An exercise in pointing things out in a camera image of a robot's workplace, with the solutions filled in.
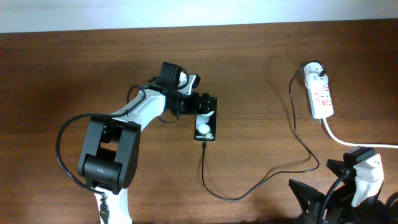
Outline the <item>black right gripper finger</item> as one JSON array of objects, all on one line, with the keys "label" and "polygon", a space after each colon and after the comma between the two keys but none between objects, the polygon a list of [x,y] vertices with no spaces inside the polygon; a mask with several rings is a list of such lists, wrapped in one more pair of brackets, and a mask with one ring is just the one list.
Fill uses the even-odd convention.
[{"label": "black right gripper finger", "polygon": [[318,215],[325,195],[303,182],[290,179],[289,187],[293,191],[304,215]]},{"label": "black right gripper finger", "polygon": [[329,159],[326,162],[326,166],[328,169],[332,171],[337,177],[344,176],[347,167],[344,161],[337,161],[334,159]]}]

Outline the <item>black Galaxy flip phone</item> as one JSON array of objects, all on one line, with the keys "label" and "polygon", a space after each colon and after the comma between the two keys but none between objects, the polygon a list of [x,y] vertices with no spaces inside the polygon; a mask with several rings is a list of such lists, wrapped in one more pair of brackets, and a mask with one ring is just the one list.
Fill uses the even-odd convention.
[{"label": "black Galaxy flip phone", "polygon": [[197,114],[195,118],[194,140],[200,142],[215,142],[216,140],[216,119],[217,119],[216,97],[210,98],[210,112]]}]

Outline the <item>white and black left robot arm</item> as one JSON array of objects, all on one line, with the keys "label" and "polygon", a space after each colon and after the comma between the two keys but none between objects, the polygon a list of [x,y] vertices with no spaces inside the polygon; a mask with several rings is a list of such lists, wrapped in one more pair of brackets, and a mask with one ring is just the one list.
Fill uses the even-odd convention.
[{"label": "white and black left robot arm", "polygon": [[194,91],[200,76],[164,62],[159,76],[139,87],[137,96],[111,114],[90,117],[78,163],[78,174],[96,194],[101,223],[132,223],[128,187],[137,169],[141,132],[166,110],[211,116],[216,98]]}]

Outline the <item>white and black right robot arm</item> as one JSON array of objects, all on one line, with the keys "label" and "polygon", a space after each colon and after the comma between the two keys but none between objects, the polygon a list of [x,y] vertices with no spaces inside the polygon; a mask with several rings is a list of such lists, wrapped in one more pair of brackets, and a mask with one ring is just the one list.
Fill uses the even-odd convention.
[{"label": "white and black right robot arm", "polygon": [[326,194],[303,182],[289,180],[302,211],[295,223],[397,223],[397,205],[382,203],[378,195],[357,207],[351,204],[356,191],[353,166],[333,159],[326,166],[338,177]]}]

